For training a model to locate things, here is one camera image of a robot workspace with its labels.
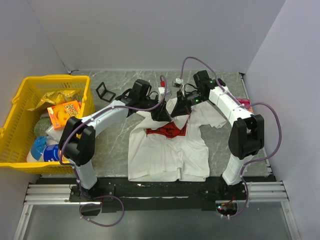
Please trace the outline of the white Coca-Cola t-shirt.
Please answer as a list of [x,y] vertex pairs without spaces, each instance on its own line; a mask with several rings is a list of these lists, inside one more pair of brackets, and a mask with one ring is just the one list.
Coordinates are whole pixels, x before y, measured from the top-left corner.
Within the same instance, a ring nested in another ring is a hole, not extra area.
[[128,180],[131,182],[203,182],[210,175],[209,148],[200,127],[221,128],[226,119],[207,101],[171,122],[154,121],[151,113],[131,131]]

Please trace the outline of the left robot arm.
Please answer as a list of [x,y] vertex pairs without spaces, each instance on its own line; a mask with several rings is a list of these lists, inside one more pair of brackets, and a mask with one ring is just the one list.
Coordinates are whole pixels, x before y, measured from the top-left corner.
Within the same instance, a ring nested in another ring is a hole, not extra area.
[[93,169],[96,138],[105,129],[132,115],[144,111],[155,118],[170,120],[164,95],[152,99],[151,85],[142,79],[116,97],[108,106],[86,117],[70,117],[59,140],[59,163],[70,166],[76,177],[80,194],[87,201],[99,195],[99,182]]

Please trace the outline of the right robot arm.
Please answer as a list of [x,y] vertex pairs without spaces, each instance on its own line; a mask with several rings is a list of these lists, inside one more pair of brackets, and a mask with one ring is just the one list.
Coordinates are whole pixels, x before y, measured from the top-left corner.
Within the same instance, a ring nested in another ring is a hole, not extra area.
[[264,147],[264,118],[245,109],[230,93],[226,84],[219,78],[211,79],[206,70],[194,74],[193,79],[194,90],[186,91],[181,86],[176,92],[177,102],[171,117],[190,114],[192,106],[209,101],[230,123],[228,147],[231,155],[222,174],[225,183],[218,187],[219,195],[228,200],[236,194],[235,185],[242,181],[242,168]]

